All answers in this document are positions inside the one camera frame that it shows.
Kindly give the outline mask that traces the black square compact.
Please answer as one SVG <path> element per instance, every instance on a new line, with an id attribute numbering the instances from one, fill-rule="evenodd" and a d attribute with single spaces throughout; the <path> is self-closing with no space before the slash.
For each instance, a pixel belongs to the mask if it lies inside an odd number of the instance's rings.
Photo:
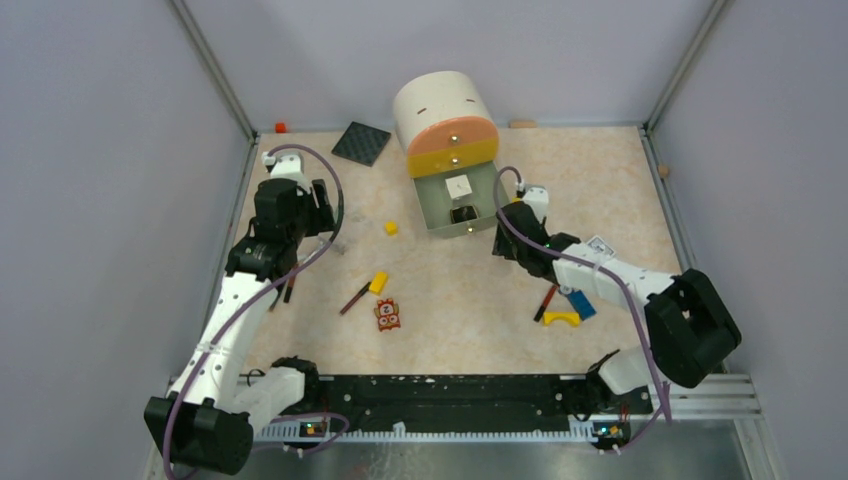
<path id="1" fill-rule="evenodd" d="M 460 224 L 476 220 L 479 217 L 474 205 L 463 205 L 450 210 L 452 224 Z"/>

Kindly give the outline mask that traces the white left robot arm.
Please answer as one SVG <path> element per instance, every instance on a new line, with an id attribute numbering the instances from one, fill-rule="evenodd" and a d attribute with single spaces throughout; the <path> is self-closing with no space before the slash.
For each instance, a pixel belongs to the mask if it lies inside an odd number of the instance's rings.
<path id="1" fill-rule="evenodd" d="M 305 154 L 326 166 L 335 206 L 323 180 L 307 180 Z M 298 367 L 272 367 L 257 386 L 237 389 L 258 327 L 282 287 L 329 251 L 344 219 L 340 179 L 320 153 L 283 144 L 264 153 L 262 164 L 269 177 L 257 188 L 246 234 L 227 255 L 201 339 L 167 393 L 150 398 L 144 410 L 168 479 L 177 466 L 188 468 L 188 479 L 201 470 L 238 473 L 256 431 L 288 407 L 303 414 L 320 401 L 320 386 Z"/>

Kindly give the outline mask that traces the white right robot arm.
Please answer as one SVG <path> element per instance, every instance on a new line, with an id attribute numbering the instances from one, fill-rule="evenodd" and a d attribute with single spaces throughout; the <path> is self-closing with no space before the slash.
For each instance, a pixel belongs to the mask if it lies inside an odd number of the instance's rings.
<path id="1" fill-rule="evenodd" d="M 503 205 L 493 253 L 531 276 L 614 304 L 633 317 L 640 344 L 590 368 L 589 404 L 612 412 L 627 393 L 664 381 L 692 389 L 732 353 L 742 334 L 709 277 L 693 268 L 652 271 L 545 228 L 547 191 L 528 186 Z"/>

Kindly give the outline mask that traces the white cube box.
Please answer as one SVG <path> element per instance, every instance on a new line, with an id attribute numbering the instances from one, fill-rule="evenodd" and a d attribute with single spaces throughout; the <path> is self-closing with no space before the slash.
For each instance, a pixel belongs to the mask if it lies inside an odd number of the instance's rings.
<path id="1" fill-rule="evenodd" d="M 459 201 L 473 193 L 471 183 L 466 175 L 447 178 L 445 186 L 452 201 Z"/>

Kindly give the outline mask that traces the cream round drawer organizer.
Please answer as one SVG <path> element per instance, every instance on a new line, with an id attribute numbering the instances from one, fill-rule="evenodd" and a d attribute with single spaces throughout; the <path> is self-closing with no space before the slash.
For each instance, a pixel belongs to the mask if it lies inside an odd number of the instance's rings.
<path id="1" fill-rule="evenodd" d="M 393 100 L 395 133 L 411 178 L 492 161 L 499 132 L 474 82 L 458 71 L 419 76 Z"/>

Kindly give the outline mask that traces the grey bottom drawer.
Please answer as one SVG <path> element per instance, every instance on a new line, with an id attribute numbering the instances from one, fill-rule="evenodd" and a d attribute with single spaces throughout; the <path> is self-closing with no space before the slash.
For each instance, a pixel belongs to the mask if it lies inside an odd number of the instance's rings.
<path id="1" fill-rule="evenodd" d="M 496 179 L 497 171 L 494 162 L 485 162 L 452 172 L 415 178 L 413 185 L 426 231 L 436 237 L 453 238 L 495 227 L 498 222 L 496 206 L 503 206 L 510 199 L 510 195 Z M 458 175 L 468 177 L 473 193 L 459 201 L 452 201 L 445 180 Z M 452 224 L 450 210 L 463 205 L 474 205 L 479 217 L 470 222 Z"/>

